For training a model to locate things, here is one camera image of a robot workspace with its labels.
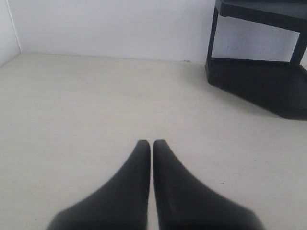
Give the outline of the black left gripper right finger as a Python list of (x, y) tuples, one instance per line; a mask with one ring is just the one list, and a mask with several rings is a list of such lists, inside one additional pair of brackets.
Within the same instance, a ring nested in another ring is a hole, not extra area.
[(261, 230), (248, 208), (200, 182), (165, 140), (153, 144), (153, 182), (161, 230)]

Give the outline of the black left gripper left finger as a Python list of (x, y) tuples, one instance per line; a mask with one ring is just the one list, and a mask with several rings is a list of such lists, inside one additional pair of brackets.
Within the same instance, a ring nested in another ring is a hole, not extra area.
[(115, 175), (93, 194), (59, 212), (49, 230), (145, 230), (150, 144), (139, 140)]

